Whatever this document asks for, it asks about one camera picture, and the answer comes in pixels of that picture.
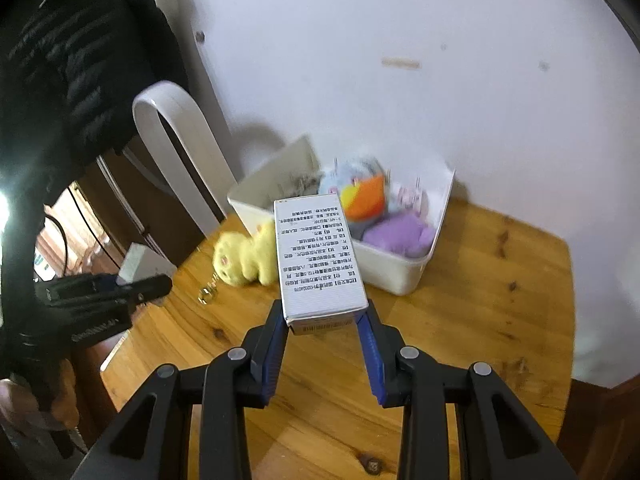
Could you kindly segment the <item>small white box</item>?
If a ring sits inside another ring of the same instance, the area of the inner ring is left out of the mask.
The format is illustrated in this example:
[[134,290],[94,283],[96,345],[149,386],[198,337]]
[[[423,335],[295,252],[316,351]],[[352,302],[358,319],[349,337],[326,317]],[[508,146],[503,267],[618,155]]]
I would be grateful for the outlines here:
[[130,310],[133,311],[139,304],[161,304],[172,289],[176,270],[164,256],[148,246],[134,243],[126,253],[116,283],[131,288]]

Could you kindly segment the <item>wooden side table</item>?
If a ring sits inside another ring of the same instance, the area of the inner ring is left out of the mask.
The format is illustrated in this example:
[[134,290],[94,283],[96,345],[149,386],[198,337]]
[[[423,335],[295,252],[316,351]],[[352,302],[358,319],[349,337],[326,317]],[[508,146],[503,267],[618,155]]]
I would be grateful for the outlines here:
[[[102,379],[116,406],[160,364],[206,364],[265,321],[277,287],[219,285],[210,304],[198,301],[212,253],[206,240],[177,271],[169,297],[144,308],[113,351]],[[488,363],[548,436],[559,435],[575,333],[564,240],[454,200],[416,290],[367,293],[407,344],[457,367]],[[276,395],[247,414],[254,477],[362,479],[373,458],[383,478],[394,478],[400,423],[400,411],[380,408],[372,396],[355,327],[293,336]]]

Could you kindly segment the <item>light blue plush toy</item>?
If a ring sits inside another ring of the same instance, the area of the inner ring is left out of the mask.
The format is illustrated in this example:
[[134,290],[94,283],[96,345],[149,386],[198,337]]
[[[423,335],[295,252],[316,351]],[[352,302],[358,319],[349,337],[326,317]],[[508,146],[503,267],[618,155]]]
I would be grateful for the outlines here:
[[336,158],[322,170],[318,193],[335,194],[348,222],[371,222],[386,208],[385,174],[374,157]]

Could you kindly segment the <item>white printed cardboard box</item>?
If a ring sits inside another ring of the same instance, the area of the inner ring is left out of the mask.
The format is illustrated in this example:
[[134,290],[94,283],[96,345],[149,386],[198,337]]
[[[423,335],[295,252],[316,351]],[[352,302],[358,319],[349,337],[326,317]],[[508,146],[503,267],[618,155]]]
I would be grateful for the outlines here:
[[296,335],[356,322],[368,306],[352,237],[335,194],[273,203],[283,317]]

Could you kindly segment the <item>black padded jacket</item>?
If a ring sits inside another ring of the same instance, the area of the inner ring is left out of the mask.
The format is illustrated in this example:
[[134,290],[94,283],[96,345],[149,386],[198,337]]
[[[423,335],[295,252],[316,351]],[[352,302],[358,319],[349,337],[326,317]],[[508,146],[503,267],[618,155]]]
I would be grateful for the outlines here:
[[181,82],[177,40],[154,0],[47,0],[4,61],[1,191],[1,374],[21,378],[38,408],[58,394],[73,348],[37,339],[43,303],[34,259],[46,208],[99,156],[136,133],[134,98],[152,84]]

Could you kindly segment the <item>white plastic storage bin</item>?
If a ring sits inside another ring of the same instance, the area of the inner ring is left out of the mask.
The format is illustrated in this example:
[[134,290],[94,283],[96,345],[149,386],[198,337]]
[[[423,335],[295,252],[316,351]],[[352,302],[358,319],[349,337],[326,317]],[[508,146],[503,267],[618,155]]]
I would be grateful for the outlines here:
[[[294,194],[297,178],[327,164],[318,159],[309,136],[301,136],[237,183],[229,191],[227,200],[245,229],[255,233],[258,224],[273,216],[272,203]],[[416,169],[388,162],[383,162],[382,167],[390,170],[393,182],[420,185],[423,192],[420,218],[439,234],[454,184],[454,170],[434,152],[427,152],[422,165]],[[361,242],[354,243],[354,251],[362,280],[396,296],[408,295],[418,287],[435,253],[431,249],[422,258],[404,258]]]

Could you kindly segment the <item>yellow plush toy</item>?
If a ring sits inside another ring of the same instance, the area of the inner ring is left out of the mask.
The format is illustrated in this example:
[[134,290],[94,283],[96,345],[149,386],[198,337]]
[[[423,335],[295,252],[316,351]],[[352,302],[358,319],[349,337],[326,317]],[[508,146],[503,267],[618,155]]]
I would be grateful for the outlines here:
[[221,281],[234,287],[276,282],[279,271],[274,222],[262,222],[252,236],[222,233],[214,247],[213,268]]

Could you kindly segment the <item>purple plush toy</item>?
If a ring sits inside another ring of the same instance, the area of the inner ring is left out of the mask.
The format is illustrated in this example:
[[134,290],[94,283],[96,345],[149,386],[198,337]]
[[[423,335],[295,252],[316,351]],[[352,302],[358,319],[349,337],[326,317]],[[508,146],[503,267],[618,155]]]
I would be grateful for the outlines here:
[[413,212],[394,214],[366,229],[364,244],[405,258],[422,258],[431,250],[436,230]]

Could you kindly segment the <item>tape strip on wall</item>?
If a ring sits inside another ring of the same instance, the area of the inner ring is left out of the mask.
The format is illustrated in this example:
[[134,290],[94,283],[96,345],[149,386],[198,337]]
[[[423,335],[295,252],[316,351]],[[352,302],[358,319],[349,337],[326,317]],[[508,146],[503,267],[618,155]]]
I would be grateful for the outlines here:
[[385,67],[398,68],[398,70],[420,70],[421,63],[411,58],[382,58],[381,63]]

